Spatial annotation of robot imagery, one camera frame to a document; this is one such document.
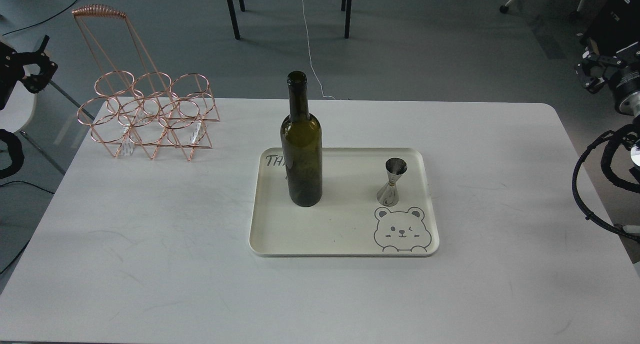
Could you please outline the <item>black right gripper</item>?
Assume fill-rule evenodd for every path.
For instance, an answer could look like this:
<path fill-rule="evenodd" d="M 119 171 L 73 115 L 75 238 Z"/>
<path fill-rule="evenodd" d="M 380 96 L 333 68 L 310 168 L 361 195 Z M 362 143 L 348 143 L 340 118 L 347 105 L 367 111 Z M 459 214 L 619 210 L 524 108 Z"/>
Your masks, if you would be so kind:
<path fill-rule="evenodd" d="M 613 95 L 635 95 L 639 91 L 638 40 L 614 49 L 584 36 L 585 51 L 574 67 L 582 88 L 595 95 L 608 88 Z"/>

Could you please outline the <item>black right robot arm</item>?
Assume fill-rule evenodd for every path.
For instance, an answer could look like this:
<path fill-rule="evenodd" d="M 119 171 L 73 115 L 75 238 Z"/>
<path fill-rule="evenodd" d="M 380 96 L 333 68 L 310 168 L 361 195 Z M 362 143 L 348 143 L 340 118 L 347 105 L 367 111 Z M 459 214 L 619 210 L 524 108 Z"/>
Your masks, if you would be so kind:
<path fill-rule="evenodd" d="M 588 39 L 582 61 L 574 67 L 582 87 L 592 94 L 607 86 L 615 102 L 615 111 L 633 116 L 633 129 L 639 132 L 639 47 L 638 41 L 606 55 L 594 39 Z"/>

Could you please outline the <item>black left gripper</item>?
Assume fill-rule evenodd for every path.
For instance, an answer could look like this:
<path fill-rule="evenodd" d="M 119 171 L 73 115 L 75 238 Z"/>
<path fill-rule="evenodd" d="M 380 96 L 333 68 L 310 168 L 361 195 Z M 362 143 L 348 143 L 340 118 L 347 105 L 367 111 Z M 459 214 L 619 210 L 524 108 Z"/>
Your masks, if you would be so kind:
<path fill-rule="evenodd" d="M 46 53 L 50 36 L 43 36 L 34 51 L 19 52 L 2 41 L 0 47 L 0 102 L 4 110 L 16 84 L 23 84 L 27 92 L 43 91 L 58 70 L 58 64 Z"/>

